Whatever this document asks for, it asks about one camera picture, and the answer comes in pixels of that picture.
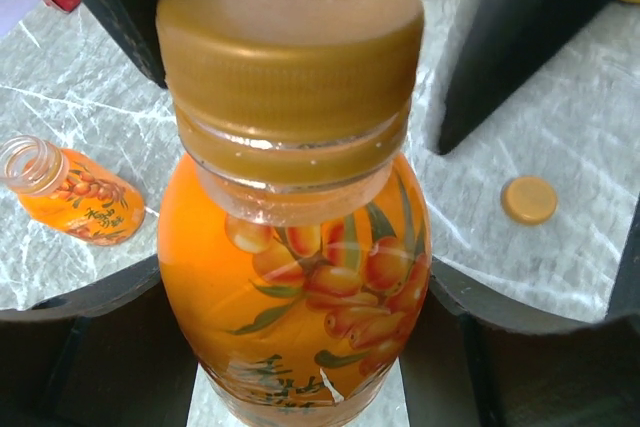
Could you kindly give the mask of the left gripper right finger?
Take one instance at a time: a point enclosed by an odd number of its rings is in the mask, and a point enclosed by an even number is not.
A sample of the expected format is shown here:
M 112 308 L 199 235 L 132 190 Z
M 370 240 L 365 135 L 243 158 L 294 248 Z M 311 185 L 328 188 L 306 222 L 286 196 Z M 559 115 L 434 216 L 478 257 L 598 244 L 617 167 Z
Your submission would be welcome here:
M 434 262 L 401 370 L 412 426 L 638 425 L 638 227 L 596 323 L 531 308 Z

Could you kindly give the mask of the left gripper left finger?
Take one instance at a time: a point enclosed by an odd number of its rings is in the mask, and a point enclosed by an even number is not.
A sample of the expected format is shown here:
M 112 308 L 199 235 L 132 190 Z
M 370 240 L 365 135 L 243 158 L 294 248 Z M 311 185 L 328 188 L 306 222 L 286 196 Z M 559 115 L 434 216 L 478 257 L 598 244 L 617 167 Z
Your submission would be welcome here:
M 184 426 L 196 370 L 154 256 L 1 313 L 4 426 Z

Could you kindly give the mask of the gold bottle cap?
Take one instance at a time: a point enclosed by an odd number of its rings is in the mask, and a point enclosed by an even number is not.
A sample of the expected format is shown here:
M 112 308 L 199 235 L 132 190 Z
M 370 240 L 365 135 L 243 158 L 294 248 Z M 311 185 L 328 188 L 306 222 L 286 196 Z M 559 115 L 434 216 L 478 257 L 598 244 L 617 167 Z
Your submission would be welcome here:
M 501 192 L 501 206 L 515 222 L 535 226 L 547 222 L 558 205 L 556 191 L 546 180 L 520 176 L 508 182 Z
M 410 100 L 422 0 L 158 0 L 166 82 L 179 112 L 219 131 L 329 142 Z

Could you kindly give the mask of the orange juice bottle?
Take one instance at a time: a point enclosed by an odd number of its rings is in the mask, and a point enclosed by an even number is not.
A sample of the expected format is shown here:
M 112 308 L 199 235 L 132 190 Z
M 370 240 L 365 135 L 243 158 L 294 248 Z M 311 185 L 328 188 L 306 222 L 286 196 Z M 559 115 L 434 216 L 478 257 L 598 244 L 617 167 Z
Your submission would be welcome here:
M 132 237 L 145 217 L 136 188 L 85 155 L 20 135 L 1 145 L 1 183 L 29 216 L 98 246 Z
M 251 426 L 341 426 L 375 397 L 429 283 L 406 93 L 174 98 L 185 147 L 162 281 L 214 390 Z

